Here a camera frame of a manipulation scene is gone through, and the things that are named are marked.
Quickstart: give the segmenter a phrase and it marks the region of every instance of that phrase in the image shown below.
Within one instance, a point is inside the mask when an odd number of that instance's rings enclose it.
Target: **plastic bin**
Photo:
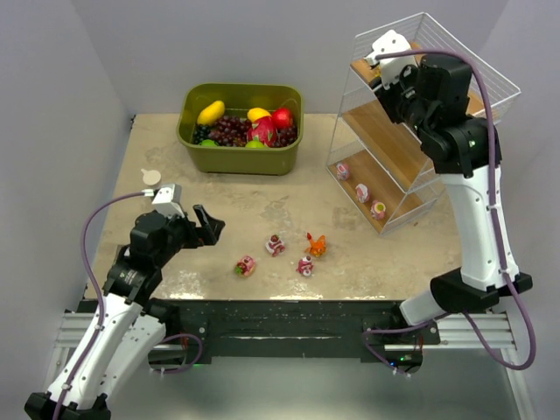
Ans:
[[[204,147],[193,144],[193,132],[200,111],[214,101],[224,101],[226,115],[247,117],[252,108],[273,111],[287,108],[297,125],[297,140],[288,147],[246,149]],[[240,83],[206,83],[186,95],[177,126],[178,140],[187,148],[202,172],[285,175],[296,164],[298,146],[304,134],[304,106],[301,94],[292,87]]]

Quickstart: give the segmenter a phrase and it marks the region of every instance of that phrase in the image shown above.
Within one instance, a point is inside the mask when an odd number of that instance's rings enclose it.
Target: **green lime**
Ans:
[[[245,147],[247,147],[249,149],[266,149],[267,148],[266,144],[262,144],[258,140],[251,140],[250,142],[245,144]]]
[[[210,140],[209,138],[207,138],[206,140],[202,140],[200,142],[201,146],[209,146],[209,147],[217,147],[218,144],[214,141],[214,140]]]

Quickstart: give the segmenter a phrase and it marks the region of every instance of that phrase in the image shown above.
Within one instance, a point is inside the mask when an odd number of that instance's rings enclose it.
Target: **marble table surface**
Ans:
[[[335,115],[306,115],[304,139],[294,170],[282,177],[199,172],[176,137],[179,115],[137,115],[115,196],[145,188],[142,169],[157,169],[163,182],[182,185],[181,204],[202,204],[226,222],[215,247],[183,250],[164,267],[153,295],[171,299],[405,299],[423,291],[436,274],[460,265],[460,244],[444,196],[425,216],[379,237],[326,170]],[[135,218],[151,210],[134,198],[108,211],[94,262],[104,282],[117,247],[128,243]],[[328,251],[311,277],[296,272],[307,247],[306,233],[325,235]],[[272,258],[266,239],[279,234],[286,252]],[[254,274],[239,277],[245,254]],[[86,298],[95,296],[88,288]]]

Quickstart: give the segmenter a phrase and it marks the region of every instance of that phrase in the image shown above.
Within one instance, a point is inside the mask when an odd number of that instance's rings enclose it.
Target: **pink toy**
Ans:
[[[358,201],[360,203],[367,203],[370,198],[369,188],[363,184],[358,184],[356,186],[356,194],[358,195]]]
[[[309,277],[312,274],[313,264],[310,256],[304,256],[297,263],[296,271],[304,277]]]
[[[239,262],[235,265],[235,273],[239,276],[249,277],[255,271],[256,261],[245,255]]]
[[[385,218],[385,212],[387,208],[383,203],[381,203],[378,199],[374,199],[374,202],[371,205],[371,215],[374,219],[380,221],[381,219]]]
[[[348,178],[350,178],[350,168],[347,164],[344,164],[342,162],[338,162],[336,164],[336,178],[341,181],[346,181]]]
[[[269,251],[272,256],[277,256],[278,254],[282,254],[286,247],[284,246],[284,242],[280,239],[277,234],[273,234],[269,241],[264,244],[264,247],[267,251]]]

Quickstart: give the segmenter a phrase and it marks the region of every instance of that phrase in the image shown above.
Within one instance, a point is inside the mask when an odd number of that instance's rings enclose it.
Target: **red apple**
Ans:
[[[272,147],[277,140],[277,129],[269,116],[263,116],[253,122],[252,128],[247,132],[247,141],[257,140],[262,144]]]
[[[294,125],[294,118],[287,108],[279,108],[272,113],[272,122],[277,129],[288,129]]]

